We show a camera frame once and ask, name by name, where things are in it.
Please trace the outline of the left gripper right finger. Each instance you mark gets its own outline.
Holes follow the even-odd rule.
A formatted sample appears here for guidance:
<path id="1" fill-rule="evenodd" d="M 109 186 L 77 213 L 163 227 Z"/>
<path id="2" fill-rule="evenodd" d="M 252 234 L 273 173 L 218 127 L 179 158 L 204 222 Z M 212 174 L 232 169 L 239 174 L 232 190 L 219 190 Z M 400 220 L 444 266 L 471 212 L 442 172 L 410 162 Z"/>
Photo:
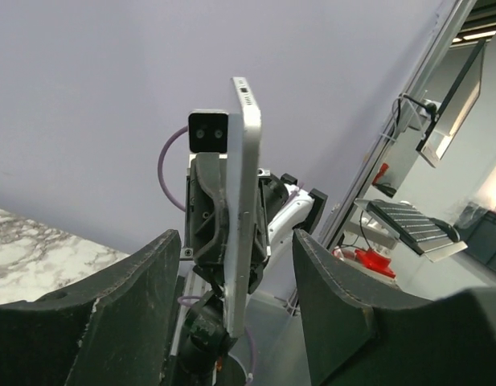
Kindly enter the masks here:
<path id="1" fill-rule="evenodd" d="M 496 385 L 496 287 L 429 301 L 367 276 L 311 235 L 293 267 L 314 385 Z"/>

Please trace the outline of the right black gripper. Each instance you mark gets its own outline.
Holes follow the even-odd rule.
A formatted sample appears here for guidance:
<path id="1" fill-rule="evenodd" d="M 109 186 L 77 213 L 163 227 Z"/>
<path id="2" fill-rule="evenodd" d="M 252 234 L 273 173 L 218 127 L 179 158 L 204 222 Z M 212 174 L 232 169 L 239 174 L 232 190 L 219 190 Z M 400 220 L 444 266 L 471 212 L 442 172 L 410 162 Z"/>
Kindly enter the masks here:
<path id="1" fill-rule="evenodd" d="M 193 271 L 223 294 L 223 263 L 229 235 L 226 162 L 218 153 L 198 153 L 187 176 L 185 246 L 193 251 Z M 263 280 L 271 256 L 268 225 L 283 208 L 289 193 L 281 179 L 269 172 L 257 176 L 254 233 L 248 293 Z"/>

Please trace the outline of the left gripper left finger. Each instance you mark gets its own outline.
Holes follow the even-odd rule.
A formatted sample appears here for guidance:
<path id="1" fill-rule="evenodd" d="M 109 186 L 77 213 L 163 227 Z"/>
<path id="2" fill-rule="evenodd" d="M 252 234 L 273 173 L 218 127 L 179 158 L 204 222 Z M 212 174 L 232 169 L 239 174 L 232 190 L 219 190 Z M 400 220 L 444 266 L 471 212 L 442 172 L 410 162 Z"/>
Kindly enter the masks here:
<path id="1" fill-rule="evenodd" d="M 0 385 L 158 385 L 181 241 L 129 257 L 34 302 L 0 305 Z"/>

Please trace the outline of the grey silver phone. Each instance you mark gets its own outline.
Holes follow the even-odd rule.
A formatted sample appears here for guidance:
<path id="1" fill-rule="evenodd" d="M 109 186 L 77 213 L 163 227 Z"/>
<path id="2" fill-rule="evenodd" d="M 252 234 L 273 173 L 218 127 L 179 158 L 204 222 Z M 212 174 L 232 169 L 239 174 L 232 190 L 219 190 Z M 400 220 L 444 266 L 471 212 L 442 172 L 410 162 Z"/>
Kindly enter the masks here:
<path id="1" fill-rule="evenodd" d="M 223 263 L 223 321 L 228 334 L 237 339 L 244 331 L 262 124 L 261 111 L 247 79 L 234 76 L 231 85 L 225 185 L 229 225 Z"/>

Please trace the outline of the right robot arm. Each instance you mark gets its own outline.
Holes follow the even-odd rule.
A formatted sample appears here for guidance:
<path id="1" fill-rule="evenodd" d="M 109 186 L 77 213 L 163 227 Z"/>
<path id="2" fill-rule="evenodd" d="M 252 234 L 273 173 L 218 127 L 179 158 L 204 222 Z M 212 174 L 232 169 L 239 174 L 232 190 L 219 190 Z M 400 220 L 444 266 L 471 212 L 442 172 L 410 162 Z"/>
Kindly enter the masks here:
<path id="1" fill-rule="evenodd" d="M 230 358 L 237 340 L 223 325 L 225 290 L 220 258 L 228 230 L 225 176 L 225 155 L 191 155 L 182 257 L 195 265 L 178 299 L 181 330 L 172 347 L 172 385 L 246 385 L 252 381 L 252 373 Z M 326 204 L 326 195 L 316 189 L 302 190 L 291 175 L 277 177 L 260 169 L 257 178 L 249 294 L 283 255 L 294 229 L 314 230 Z"/>

